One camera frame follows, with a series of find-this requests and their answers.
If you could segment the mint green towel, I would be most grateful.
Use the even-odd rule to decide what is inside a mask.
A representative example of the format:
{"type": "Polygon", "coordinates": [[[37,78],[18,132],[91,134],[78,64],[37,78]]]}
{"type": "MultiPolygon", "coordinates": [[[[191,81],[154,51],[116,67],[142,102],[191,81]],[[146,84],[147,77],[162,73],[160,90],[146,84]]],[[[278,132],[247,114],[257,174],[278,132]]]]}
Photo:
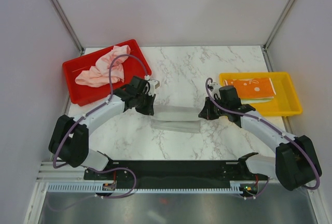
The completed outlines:
{"type": "Polygon", "coordinates": [[[274,97],[266,97],[266,98],[252,98],[252,99],[244,99],[241,98],[242,104],[259,104],[259,103],[267,103],[274,99],[274,97]]]}

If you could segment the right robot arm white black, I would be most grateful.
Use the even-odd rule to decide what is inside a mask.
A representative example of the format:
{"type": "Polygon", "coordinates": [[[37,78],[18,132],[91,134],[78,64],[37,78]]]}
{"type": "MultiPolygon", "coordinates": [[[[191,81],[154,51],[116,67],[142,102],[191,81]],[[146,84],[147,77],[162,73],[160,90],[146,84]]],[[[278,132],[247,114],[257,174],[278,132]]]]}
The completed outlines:
{"type": "Polygon", "coordinates": [[[319,188],[322,169],[311,139],[296,136],[272,124],[250,104],[242,104],[234,86],[221,86],[208,78],[205,82],[207,96],[199,118],[227,119],[267,145],[273,157],[253,152],[240,158],[237,173],[242,179],[255,174],[273,178],[287,190],[299,187],[310,190],[319,188]]]}

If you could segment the cream orange-dotted towel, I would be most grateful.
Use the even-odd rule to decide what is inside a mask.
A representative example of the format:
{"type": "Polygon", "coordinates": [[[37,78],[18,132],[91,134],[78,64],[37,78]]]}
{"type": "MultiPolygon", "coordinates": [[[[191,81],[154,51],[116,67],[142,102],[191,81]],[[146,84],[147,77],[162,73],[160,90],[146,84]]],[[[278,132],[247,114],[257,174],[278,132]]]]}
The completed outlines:
{"type": "Polygon", "coordinates": [[[224,86],[234,86],[239,98],[244,100],[272,99],[276,95],[271,78],[226,79],[224,86]]]}

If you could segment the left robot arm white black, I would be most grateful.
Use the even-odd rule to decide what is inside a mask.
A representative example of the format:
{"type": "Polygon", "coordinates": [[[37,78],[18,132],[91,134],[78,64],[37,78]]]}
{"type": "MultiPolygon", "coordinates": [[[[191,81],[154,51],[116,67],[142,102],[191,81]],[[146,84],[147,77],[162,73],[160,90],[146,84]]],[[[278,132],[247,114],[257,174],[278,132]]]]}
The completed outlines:
{"type": "Polygon", "coordinates": [[[101,179],[111,178],[114,168],[108,163],[107,155],[89,147],[90,135],[128,109],[133,108],[146,116],[154,115],[154,100],[159,86],[159,81],[148,76],[144,79],[134,76],[129,84],[112,91],[101,105],[89,112],[76,117],[59,117],[48,146],[53,154],[53,167],[83,166],[95,170],[101,179]]]}

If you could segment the pink striped towel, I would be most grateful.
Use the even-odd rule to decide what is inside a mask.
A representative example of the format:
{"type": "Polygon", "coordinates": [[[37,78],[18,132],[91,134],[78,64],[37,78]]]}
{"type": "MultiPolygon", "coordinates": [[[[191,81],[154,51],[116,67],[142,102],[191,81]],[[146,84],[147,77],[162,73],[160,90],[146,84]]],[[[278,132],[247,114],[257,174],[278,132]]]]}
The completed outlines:
{"type": "MultiPolygon", "coordinates": [[[[101,56],[95,63],[95,66],[91,66],[89,70],[82,71],[76,78],[75,82],[78,85],[89,86],[98,88],[109,84],[109,68],[111,62],[119,55],[130,54],[131,49],[128,45],[114,46],[113,49],[107,54],[101,56]]],[[[118,58],[112,65],[111,69],[111,83],[124,82],[125,75],[123,69],[123,62],[126,61],[128,56],[118,58]]]]}

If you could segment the grey towel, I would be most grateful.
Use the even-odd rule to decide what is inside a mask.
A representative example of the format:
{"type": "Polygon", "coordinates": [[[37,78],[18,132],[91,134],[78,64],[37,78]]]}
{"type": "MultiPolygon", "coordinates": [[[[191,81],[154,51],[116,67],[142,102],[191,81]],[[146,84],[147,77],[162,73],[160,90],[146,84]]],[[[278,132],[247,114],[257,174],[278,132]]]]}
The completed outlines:
{"type": "Polygon", "coordinates": [[[151,127],[159,130],[199,133],[200,110],[194,107],[156,105],[151,117],[151,127]]]}

